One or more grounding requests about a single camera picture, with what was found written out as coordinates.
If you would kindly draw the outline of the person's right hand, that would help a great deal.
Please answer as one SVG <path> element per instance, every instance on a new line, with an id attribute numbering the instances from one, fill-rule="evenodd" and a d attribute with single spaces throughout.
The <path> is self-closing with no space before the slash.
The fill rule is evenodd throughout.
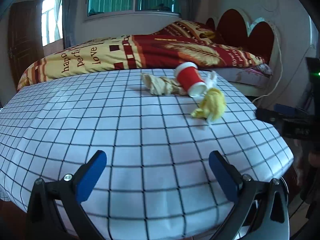
<path id="1" fill-rule="evenodd" d="M 297 185 L 302 187 L 308 180 L 307 173 L 310 168 L 319 168 L 319 152 L 311 142 L 295 139 L 294 145 L 302 152 L 296 161 Z"/>

